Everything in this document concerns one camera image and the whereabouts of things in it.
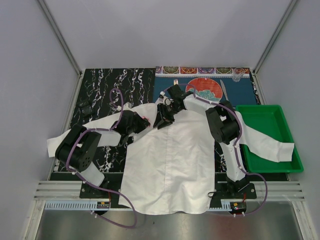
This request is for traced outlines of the pink flower brooch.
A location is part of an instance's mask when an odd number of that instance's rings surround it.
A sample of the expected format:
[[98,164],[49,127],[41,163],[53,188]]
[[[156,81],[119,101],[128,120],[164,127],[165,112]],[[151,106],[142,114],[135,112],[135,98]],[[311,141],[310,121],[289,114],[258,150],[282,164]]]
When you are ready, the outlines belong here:
[[146,117],[146,116],[143,116],[142,119],[144,119],[145,121],[150,122],[150,119],[148,117]]

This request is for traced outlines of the white button-up shirt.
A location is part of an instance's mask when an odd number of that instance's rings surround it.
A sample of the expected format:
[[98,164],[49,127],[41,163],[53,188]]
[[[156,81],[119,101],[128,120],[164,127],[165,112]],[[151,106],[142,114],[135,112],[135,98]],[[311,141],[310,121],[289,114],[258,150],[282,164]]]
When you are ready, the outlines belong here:
[[202,214],[215,189],[215,140],[207,118],[182,110],[175,123],[134,133],[120,193],[140,214]]

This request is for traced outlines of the black display frame box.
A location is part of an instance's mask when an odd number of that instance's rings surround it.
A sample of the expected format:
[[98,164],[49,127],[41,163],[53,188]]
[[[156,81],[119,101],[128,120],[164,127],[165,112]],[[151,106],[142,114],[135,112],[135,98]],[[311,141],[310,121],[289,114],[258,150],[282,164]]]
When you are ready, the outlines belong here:
[[93,107],[89,100],[83,100],[78,104],[79,110],[84,118],[93,114]]

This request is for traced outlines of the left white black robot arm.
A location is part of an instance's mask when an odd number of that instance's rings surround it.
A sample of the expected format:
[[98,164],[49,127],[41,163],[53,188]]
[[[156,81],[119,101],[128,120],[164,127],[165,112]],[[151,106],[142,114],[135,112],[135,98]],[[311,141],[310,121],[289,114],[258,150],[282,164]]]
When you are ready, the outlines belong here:
[[95,197],[103,198],[108,186],[103,182],[105,176],[93,163],[97,148],[122,146],[132,134],[139,134],[150,125],[146,117],[132,110],[121,112],[119,119],[107,128],[76,124],[62,138],[54,156],[73,174],[79,174],[81,180],[92,184],[90,192]]

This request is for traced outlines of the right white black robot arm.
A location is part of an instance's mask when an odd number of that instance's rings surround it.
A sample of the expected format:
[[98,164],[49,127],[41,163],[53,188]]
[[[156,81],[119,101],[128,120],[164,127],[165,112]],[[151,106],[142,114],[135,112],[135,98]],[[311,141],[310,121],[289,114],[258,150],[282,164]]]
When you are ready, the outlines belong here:
[[157,115],[153,127],[157,129],[173,124],[174,115],[182,110],[194,111],[206,117],[210,134],[223,151],[228,195],[235,199],[243,195],[249,184],[240,151],[243,130],[231,103],[227,100],[207,100],[198,96],[195,90],[182,91],[176,84],[162,91],[156,104]]

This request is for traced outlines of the red floral plate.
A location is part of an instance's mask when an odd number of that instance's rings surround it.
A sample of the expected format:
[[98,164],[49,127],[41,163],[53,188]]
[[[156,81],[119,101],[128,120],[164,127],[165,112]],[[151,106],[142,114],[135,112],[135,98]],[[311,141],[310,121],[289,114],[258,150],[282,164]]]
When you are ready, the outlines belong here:
[[204,99],[219,102],[223,97],[221,86],[213,79],[207,77],[194,78],[186,86],[186,91],[193,92]]

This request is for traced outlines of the blue patterned placemat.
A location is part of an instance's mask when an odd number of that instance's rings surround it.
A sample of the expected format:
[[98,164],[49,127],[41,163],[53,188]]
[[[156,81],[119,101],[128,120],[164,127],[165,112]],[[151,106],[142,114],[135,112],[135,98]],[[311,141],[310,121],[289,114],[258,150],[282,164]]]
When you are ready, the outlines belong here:
[[195,78],[210,78],[215,80],[220,86],[223,80],[229,102],[233,107],[238,105],[259,105],[260,98],[256,84],[252,78],[249,68],[239,82],[232,80],[234,68],[236,67],[183,67],[183,66],[157,66],[155,70],[153,99],[156,100],[161,91],[171,87],[174,80],[178,83],[183,92],[189,81]]

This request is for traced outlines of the silver table knife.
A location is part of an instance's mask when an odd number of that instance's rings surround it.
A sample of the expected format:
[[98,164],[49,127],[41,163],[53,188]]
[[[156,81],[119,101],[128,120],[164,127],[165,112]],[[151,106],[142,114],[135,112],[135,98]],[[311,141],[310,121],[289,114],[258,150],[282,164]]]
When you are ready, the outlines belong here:
[[224,84],[222,79],[220,80],[220,85],[221,85],[221,89],[222,89],[222,92],[224,94],[225,100],[229,101],[227,90],[226,90],[226,86],[225,86],[225,84]]

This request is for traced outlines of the clear drinking glass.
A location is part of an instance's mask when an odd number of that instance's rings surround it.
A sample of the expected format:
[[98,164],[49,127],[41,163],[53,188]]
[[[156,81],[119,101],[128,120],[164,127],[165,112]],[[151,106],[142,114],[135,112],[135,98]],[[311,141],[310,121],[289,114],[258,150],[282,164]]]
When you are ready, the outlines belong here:
[[243,77],[243,75],[245,74],[245,69],[241,68],[241,67],[236,67],[233,69],[233,74],[232,74],[232,80],[234,82],[239,82],[241,80],[241,78]]

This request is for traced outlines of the green plastic tray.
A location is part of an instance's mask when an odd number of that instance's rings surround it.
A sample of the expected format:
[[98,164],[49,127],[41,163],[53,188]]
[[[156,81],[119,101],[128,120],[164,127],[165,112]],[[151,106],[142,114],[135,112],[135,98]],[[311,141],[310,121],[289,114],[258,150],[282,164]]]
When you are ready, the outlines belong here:
[[239,140],[249,173],[304,171],[285,115],[279,105],[237,105]]

